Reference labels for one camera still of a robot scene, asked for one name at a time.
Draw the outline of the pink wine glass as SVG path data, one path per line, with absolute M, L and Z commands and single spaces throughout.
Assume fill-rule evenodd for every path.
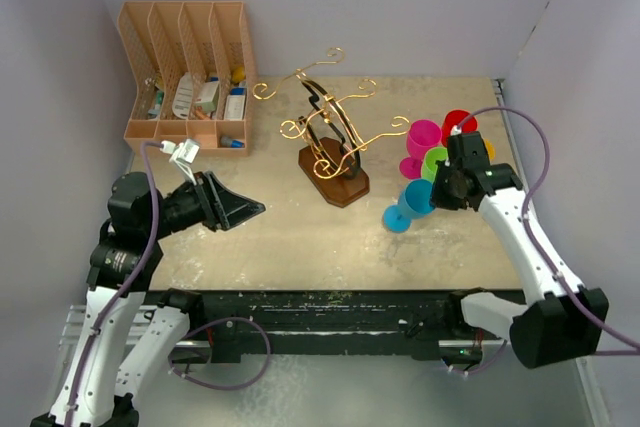
M 441 142 L 440 125 L 432 120 L 420 119 L 413 122 L 406 138 L 408 156 L 399 163 L 400 173 L 409 180 L 421 176 L 421 167 L 426 153 Z

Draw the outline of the green wine glass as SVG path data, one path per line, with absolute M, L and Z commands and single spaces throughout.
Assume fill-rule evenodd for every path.
M 429 149 L 423 159 L 421 178 L 433 183 L 438 169 L 438 162 L 446 161 L 447 159 L 448 152 L 445 147 L 437 146 Z

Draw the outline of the blue wine glass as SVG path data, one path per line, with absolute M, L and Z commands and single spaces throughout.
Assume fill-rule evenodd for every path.
M 431 205 L 432 183 L 425 179 L 409 182 L 397 202 L 385 209 L 382 217 L 386 229 L 394 233 L 406 232 L 414 220 L 434 211 Z

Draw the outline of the yellow wine glass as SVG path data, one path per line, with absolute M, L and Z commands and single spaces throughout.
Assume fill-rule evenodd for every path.
M 493 144 L 489 140 L 485 139 L 484 140 L 484 145 L 485 145 L 487 154 L 489 156 L 489 160 L 493 161 L 495 159 L 495 156 L 496 156 L 496 151 L 495 151 L 495 148 L 494 148 Z

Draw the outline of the red wine glass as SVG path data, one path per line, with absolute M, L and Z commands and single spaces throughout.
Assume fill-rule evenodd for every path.
M 455 109 L 446 114 L 441 125 L 441 144 L 444 147 L 447 147 L 448 139 L 455 127 L 458 127 L 462 133 L 469 133 L 477 130 L 478 122 L 475 117 L 471 117 L 461 125 L 461 123 L 469 116 L 470 113 L 468 111 L 461 109 Z

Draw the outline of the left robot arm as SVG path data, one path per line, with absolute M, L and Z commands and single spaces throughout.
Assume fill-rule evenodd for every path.
M 265 206 L 197 172 L 167 196 L 151 176 L 131 172 L 112 185 L 108 219 L 90 256 L 82 330 L 66 380 L 34 426 L 136 426 L 144 391 L 175 344 L 206 325 L 203 297 L 171 288 L 131 351 L 131 327 L 163 257 L 161 239 L 201 224 L 231 230 Z

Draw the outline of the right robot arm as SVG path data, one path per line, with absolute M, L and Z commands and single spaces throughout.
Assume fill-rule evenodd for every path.
M 471 208 L 496 234 L 519 276 L 525 301 L 517 304 L 483 288 L 456 291 L 446 330 L 467 338 L 478 328 L 508 341 L 522 365 L 534 369 L 592 355 L 609 301 L 568 268 L 525 211 L 526 193 L 514 169 L 491 164 L 479 132 L 452 135 L 438 164 L 430 203 L 436 209 Z

